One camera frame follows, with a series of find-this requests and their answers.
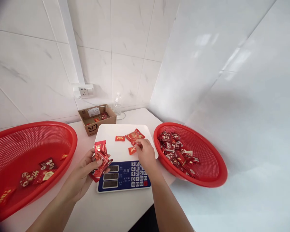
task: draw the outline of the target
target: cardboard box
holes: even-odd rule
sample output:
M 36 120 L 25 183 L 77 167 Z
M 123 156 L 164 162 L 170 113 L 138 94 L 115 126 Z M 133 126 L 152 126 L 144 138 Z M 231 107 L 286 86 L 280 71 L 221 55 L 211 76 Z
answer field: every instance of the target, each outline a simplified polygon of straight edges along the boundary
M 98 132 L 99 126 L 101 124 L 116 124 L 117 115 L 113 112 L 113 110 L 109 107 L 108 104 L 104 104 L 101 106 L 94 106 L 91 108 L 86 108 L 83 110 L 79 110 L 78 114 L 81 117 L 81 121 L 85 127 L 85 130 L 88 136 L 94 135 Z M 108 116 L 106 119 L 101 119 L 101 114 L 107 112 Z

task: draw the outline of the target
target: electrical outlet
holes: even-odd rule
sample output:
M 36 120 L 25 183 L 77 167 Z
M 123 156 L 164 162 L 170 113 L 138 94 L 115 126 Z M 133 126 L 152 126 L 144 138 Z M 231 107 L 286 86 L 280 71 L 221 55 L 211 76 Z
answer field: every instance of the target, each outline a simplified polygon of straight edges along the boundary
M 79 90 L 80 90 L 80 93 L 81 93 L 81 97 L 87 97 L 89 95 L 87 88 L 79 87 Z
M 94 88 L 93 84 L 76 84 L 73 86 L 74 96 L 76 98 L 93 98 Z

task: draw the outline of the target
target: red mesh colander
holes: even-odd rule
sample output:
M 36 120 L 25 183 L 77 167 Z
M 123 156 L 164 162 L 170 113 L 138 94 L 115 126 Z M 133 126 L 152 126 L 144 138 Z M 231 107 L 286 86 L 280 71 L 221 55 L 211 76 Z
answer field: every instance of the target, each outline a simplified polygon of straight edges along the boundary
M 176 168 L 163 154 L 158 136 L 163 132 L 177 133 L 186 150 L 192 150 L 193 156 L 200 159 L 201 164 L 194 164 L 193 171 L 199 177 L 194 179 Z M 202 135 L 181 124 L 166 122 L 155 129 L 154 143 L 159 153 L 159 161 L 174 176 L 190 181 L 196 185 L 215 188 L 227 180 L 227 167 L 214 146 Z
M 17 187 L 7 204 L 0 205 L 0 221 L 53 187 L 68 169 L 76 145 L 74 129 L 61 122 L 35 122 L 0 132 L 0 196 L 5 188 Z M 65 153 L 68 157 L 60 160 Z M 21 187 L 21 174 L 40 169 L 39 163 L 50 157 L 56 172 L 40 185 Z

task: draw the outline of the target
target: water bottle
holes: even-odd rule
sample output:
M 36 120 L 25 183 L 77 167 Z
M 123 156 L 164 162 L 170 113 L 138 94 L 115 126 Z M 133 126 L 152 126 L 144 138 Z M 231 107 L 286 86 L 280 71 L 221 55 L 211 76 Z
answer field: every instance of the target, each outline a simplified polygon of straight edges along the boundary
M 120 92 L 117 92 L 113 111 L 116 115 L 121 114 L 121 94 L 120 94 Z

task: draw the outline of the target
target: white countertop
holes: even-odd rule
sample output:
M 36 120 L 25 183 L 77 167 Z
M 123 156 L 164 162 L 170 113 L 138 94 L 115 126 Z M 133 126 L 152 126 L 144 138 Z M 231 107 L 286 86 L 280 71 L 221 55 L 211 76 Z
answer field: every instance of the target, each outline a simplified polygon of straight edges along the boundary
M 126 117 L 123 120 L 118 120 L 117 124 L 144 124 L 152 136 L 155 128 L 162 123 L 145 108 L 127 111 L 125 114 Z M 3 231 L 23 232 L 28 229 L 59 192 L 75 165 L 93 147 L 96 135 L 88 137 L 82 122 L 70 123 L 69 125 L 75 130 L 78 143 L 67 172 L 45 195 L 1 222 L 0 227 Z M 172 184 L 176 178 L 167 172 L 158 160 L 157 163 L 168 185 Z M 151 188 L 98 194 L 96 185 L 97 183 L 92 182 L 85 196 L 75 205 L 65 227 L 65 232 L 127 232 L 154 203 Z

